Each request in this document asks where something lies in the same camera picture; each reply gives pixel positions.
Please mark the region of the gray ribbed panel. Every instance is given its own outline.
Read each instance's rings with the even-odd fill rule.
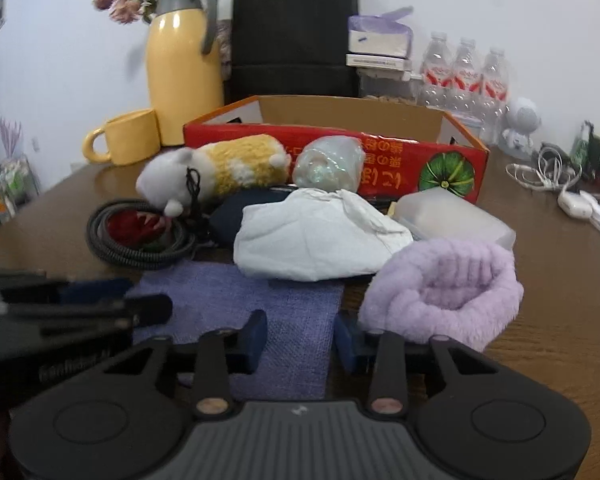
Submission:
[[[196,426],[178,455],[146,480],[453,477],[427,461],[404,426],[366,418],[347,401],[248,402],[231,420]]]

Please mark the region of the brown table surface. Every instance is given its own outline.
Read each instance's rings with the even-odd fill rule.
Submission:
[[[578,478],[598,480],[600,234],[567,218],[554,194],[531,192],[510,180],[505,161],[499,152],[492,153],[478,205],[518,234],[514,252],[525,295],[518,318],[486,353],[579,403],[592,426],[592,443]],[[137,278],[138,273],[94,258],[84,229],[103,202],[136,196],[141,168],[88,166],[26,206],[0,227],[0,268],[43,269],[76,278]],[[223,260],[228,254],[211,257]],[[348,281],[343,308],[357,309],[365,286],[365,280]],[[331,394],[363,395],[364,379],[346,378],[334,361],[331,368]]]

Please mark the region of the white wall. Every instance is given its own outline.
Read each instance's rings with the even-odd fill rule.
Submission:
[[[536,101],[538,139],[570,148],[584,119],[600,134],[600,0],[360,0],[379,14],[414,5],[407,23],[419,60],[432,30],[452,42],[502,46],[514,68],[514,94]],[[221,0],[220,15],[231,14]],[[115,114],[148,105],[142,49],[146,27],[118,25],[91,0],[7,0],[0,31],[0,111],[19,120],[45,187],[81,160],[80,141]],[[37,137],[40,152],[32,150]],[[0,156],[4,150],[0,143]]]

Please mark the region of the green pumpkin picture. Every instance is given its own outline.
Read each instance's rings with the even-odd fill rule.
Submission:
[[[474,182],[474,167],[462,153],[442,152],[431,157],[422,168],[418,191],[440,186],[458,196],[467,196]]]

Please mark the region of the purple placemat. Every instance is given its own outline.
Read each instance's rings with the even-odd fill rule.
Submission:
[[[267,345],[255,374],[231,377],[232,394],[238,400],[320,399],[343,288],[336,282],[255,280],[232,265],[181,262],[147,272],[129,291],[129,296],[164,293],[173,301],[169,322],[136,330],[134,340],[168,334],[178,344],[190,343],[209,330],[240,328],[261,308],[267,313]]]

